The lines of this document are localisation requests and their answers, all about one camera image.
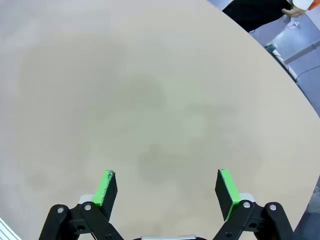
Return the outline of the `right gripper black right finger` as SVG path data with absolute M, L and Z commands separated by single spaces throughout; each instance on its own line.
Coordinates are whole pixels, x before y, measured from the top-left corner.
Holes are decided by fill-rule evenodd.
M 268 202 L 265 206 L 245 199 L 228 169 L 219 169 L 215 183 L 224 224 L 215 240 L 238 240 L 243 232 L 252 232 L 257 240 L 293 240 L 294 231 L 283 206 Z

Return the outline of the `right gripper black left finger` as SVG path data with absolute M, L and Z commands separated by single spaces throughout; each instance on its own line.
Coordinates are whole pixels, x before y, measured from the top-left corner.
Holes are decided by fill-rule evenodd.
M 73 208 L 53 205 L 41 230 L 40 240 L 77 240 L 82 234 L 91 234 L 95 240 L 122 240 L 110 223 L 118 192 L 116 174 L 105 170 L 98 188 L 90 200 Z

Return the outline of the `person's left hand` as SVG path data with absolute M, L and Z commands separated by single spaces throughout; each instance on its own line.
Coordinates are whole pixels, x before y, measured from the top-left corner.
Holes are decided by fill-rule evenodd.
M 281 11 L 283 14 L 285 14 L 289 17 L 292 17 L 292 18 L 297 18 L 297 17 L 302 16 L 306 13 L 306 10 L 300 9 L 296 6 L 293 6 L 291 9 L 283 8 Z

